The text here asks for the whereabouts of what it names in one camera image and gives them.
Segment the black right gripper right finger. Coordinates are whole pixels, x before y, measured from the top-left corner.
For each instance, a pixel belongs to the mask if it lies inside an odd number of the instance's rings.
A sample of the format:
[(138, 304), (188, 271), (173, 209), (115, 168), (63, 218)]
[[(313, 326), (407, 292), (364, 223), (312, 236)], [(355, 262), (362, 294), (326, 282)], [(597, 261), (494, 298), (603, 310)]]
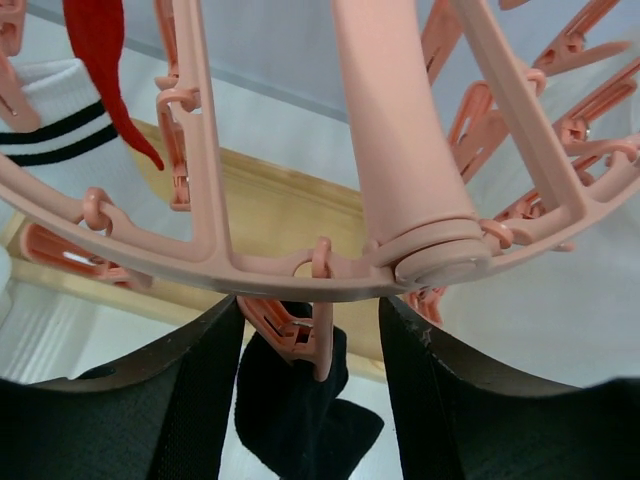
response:
[(406, 479), (636, 479), (639, 381), (578, 388), (510, 367), (379, 301)]

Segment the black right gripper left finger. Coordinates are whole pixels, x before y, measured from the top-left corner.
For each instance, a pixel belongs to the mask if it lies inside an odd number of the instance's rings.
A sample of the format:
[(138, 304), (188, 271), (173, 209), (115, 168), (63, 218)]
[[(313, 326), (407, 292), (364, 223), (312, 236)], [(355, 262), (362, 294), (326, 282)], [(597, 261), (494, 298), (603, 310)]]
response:
[(2, 381), (2, 478), (217, 478), (243, 329), (228, 296), (75, 379)]

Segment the black sock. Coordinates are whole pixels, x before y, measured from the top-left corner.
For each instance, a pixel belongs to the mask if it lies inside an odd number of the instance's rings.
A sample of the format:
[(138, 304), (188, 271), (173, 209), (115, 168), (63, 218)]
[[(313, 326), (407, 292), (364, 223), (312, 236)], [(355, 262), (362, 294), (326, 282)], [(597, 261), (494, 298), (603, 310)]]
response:
[(283, 479), (346, 479), (383, 426), (339, 395), (348, 381), (346, 335), (329, 303), (240, 297), (255, 334), (242, 354), (235, 428)]

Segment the pink round clip hanger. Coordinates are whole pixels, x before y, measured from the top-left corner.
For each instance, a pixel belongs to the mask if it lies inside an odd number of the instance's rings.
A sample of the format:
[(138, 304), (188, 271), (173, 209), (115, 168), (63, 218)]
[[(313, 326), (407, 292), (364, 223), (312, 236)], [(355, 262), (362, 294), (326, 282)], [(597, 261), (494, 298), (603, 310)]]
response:
[[(41, 61), (69, 55), (71, 50), (61, 17), (37, 6), (29, 10), (20, 58)], [(159, 145), (157, 128), (152, 126), (156, 120), (150, 113), (156, 92), (152, 77), (163, 70), (164, 63), (129, 48), (125, 48), (123, 62), (126, 99), (133, 102), (131, 108), (139, 126)], [(357, 189), (346, 124), (221, 80), (213, 82), (224, 146), (354, 191)]]

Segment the white striped sock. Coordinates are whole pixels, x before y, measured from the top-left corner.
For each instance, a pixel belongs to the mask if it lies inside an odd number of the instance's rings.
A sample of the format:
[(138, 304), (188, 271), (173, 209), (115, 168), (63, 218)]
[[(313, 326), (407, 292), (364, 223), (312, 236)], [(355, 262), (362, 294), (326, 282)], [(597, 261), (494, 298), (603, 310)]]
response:
[(120, 201), (146, 187), (80, 60), (20, 64), (16, 70), (41, 126), (18, 133), (2, 123), (2, 154), (72, 197), (99, 187)]

